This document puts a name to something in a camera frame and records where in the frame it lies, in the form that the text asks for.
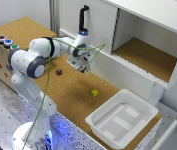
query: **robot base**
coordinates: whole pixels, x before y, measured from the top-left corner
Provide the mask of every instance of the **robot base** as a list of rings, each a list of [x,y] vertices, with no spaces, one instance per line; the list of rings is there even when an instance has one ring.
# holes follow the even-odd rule
[[[12,150],[37,150],[36,147],[29,148],[27,146],[25,146],[25,148],[23,149],[24,142],[22,140],[22,137],[25,135],[31,125],[32,122],[25,123],[14,132],[12,137]],[[52,145],[54,146],[53,149],[55,149],[57,145],[57,137],[53,137],[52,143]]]

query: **cabinet shelf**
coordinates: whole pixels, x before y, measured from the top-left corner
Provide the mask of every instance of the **cabinet shelf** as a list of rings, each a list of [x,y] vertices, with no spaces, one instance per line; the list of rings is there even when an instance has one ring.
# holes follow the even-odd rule
[[[132,38],[113,53],[166,82],[169,82],[177,63],[176,57],[137,38]]]

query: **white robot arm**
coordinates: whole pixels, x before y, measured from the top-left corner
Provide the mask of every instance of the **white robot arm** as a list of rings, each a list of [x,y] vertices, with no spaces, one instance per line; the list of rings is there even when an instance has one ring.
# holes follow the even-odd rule
[[[30,42],[28,51],[12,50],[8,56],[8,61],[14,70],[12,83],[18,94],[28,100],[37,112],[41,107],[44,93],[32,78],[41,77],[45,71],[45,59],[48,59],[48,40],[50,41],[50,57],[59,57],[60,50],[67,51],[70,54],[67,62],[78,71],[90,70],[89,61],[93,58],[90,51],[74,48],[88,47],[88,33],[84,31],[78,32],[76,40],[66,36],[57,39],[38,38]],[[54,101],[46,96],[41,113],[26,144],[29,150],[39,149],[36,143],[43,141],[51,130],[49,117],[56,113],[56,108]],[[23,136],[23,141],[26,140],[29,132],[30,128]]]

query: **brown box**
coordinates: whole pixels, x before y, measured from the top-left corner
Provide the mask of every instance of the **brown box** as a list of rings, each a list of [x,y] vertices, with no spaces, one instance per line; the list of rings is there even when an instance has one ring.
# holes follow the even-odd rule
[[[28,17],[20,18],[0,26],[0,35],[5,35],[8,39],[13,40],[14,44],[18,44],[21,49],[25,50],[33,39],[56,36],[54,32]],[[8,63],[9,51],[9,49],[0,45],[0,79],[14,89],[11,83],[13,71],[10,70]]]

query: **white tray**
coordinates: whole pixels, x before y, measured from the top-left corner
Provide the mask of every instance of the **white tray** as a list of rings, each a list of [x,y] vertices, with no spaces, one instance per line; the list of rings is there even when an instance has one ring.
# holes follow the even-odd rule
[[[123,149],[157,113],[157,108],[123,89],[91,113],[85,121],[107,145]]]

